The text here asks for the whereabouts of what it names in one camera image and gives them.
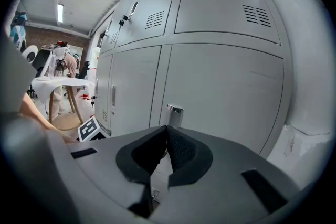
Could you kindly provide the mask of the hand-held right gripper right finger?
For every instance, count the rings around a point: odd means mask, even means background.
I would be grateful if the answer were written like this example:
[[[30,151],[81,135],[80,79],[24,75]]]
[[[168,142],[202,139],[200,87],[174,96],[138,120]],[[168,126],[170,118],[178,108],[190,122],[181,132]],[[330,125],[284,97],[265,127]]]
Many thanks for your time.
[[[285,173],[239,143],[171,126],[166,133],[173,173],[156,223],[256,223],[299,193]]]

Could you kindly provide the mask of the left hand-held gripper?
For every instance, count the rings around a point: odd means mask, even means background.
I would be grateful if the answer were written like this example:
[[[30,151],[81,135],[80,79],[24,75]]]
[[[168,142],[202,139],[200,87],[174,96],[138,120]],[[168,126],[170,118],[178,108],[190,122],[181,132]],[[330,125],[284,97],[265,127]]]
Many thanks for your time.
[[[77,128],[80,142],[93,141],[107,138],[107,134],[101,128],[101,124],[95,116],[92,116]]]

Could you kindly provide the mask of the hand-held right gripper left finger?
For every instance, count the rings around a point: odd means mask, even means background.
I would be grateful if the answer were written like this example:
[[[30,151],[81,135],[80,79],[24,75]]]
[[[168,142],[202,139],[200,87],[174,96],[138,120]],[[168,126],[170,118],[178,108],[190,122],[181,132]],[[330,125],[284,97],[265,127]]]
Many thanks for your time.
[[[151,183],[166,150],[166,127],[69,146],[69,183],[80,218],[167,218]]]

